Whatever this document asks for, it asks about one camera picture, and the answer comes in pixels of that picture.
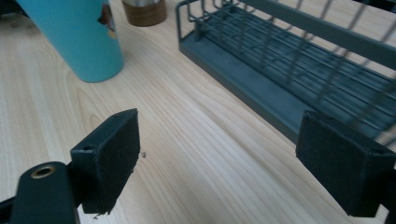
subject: black mount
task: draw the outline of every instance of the black mount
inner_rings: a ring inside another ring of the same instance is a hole
[[[26,171],[17,195],[0,203],[0,223],[79,223],[86,214],[110,213],[140,152],[137,110],[105,120],[71,149],[65,165],[46,162]]]
[[[396,223],[396,153],[340,121],[305,111],[297,158],[349,216],[375,217],[380,204]]]

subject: wooden table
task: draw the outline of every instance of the wooden table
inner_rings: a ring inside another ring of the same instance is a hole
[[[28,19],[0,21],[0,201],[25,170],[69,163],[102,121],[137,108],[146,158],[111,215],[78,209],[82,223],[383,222],[384,208],[348,217],[292,142],[178,51],[176,3],[167,1],[165,22],[138,28],[112,1],[125,66],[95,84],[80,81]]]

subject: teal cup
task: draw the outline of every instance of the teal cup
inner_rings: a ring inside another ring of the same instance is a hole
[[[123,67],[107,0],[17,0],[79,79],[100,82]]]

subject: dish rack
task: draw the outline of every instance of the dish rack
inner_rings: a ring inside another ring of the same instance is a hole
[[[353,31],[367,5],[354,3],[358,10],[341,27],[324,20],[332,0],[319,16],[303,12],[303,3],[185,0],[177,5],[179,50],[294,143],[305,110],[339,119],[372,139],[394,128],[396,48],[386,42],[396,20],[374,40]],[[185,21],[193,28],[183,35]],[[352,54],[361,60],[350,59]],[[384,145],[394,142],[393,136]]]

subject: wood grain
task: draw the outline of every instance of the wood grain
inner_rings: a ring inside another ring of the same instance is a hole
[[[0,20],[0,200],[25,170],[69,162],[107,117],[137,108],[146,158],[110,216],[79,211],[82,223],[383,222],[384,208],[348,217],[293,143],[178,51],[176,3],[165,22],[139,28],[111,2],[125,66],[96,84],[78,80],[31,21]]]

